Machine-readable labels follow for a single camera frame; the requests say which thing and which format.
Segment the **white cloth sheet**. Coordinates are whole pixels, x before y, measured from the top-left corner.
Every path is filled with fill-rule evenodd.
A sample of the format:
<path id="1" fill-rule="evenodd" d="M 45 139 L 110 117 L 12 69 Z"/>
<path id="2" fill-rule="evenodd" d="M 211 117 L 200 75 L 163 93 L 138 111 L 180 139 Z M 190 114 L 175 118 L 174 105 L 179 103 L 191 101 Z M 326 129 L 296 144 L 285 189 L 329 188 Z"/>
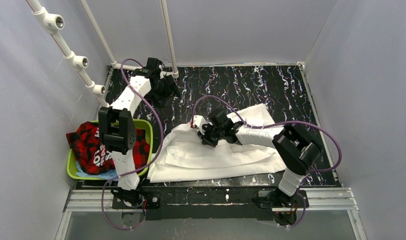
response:
<path id="1" fill-rule="evenodd" d="M 161 152 L 149 167 L 151 183 L 213 180 L 285 170 L 276 149 L 254 144 L 203 145 L 189 123 L 175 127 L 163 140 Z"/>

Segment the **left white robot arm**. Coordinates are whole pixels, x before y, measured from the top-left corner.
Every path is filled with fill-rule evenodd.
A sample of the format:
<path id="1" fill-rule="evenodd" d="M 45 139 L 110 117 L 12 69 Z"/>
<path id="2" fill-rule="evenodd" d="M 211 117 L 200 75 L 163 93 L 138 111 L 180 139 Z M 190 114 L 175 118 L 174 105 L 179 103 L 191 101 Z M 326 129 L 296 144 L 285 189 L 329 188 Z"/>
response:
<path id="1" fill-rule="evenodd" d="M 121 95 L 108 107 L 98 112 L 99 140 L 113 159 L 117 177 L 117 189 L 111 193 L 133 206 L 144 202 L 136 191 L 140 182 L 133 160 L 133 147 L 137 143 L 133 114 L 141 102 L 153 110 L 171 97 L 180 97 L 173 76 L 163 72 L 163 62 L 150 57 L 146 66 L 135 69 Z"/>

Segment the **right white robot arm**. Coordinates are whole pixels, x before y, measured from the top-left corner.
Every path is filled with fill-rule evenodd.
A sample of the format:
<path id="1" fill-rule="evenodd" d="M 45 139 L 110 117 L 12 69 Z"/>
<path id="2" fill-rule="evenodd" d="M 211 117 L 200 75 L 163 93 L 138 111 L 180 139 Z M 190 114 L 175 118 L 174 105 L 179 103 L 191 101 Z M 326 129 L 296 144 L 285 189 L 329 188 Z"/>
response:
<path id="1" fill-rule="evenodd" d="M 293 205 L 300 184 L 309 174 L 312 164 L 320 158 L 319 143 L 299 123 L 278 126 L 251 126 L 240 117 L 233 121 L 221 109 L 212 111 L 208 118 L 194 115 L 191 127 L 203 145 L 216 147 L 220 140 L 236 145 L 257 145 L 273 148 L 286 168 L 278 187 L 266 196 L 254 199 L 259 205 Z"/>

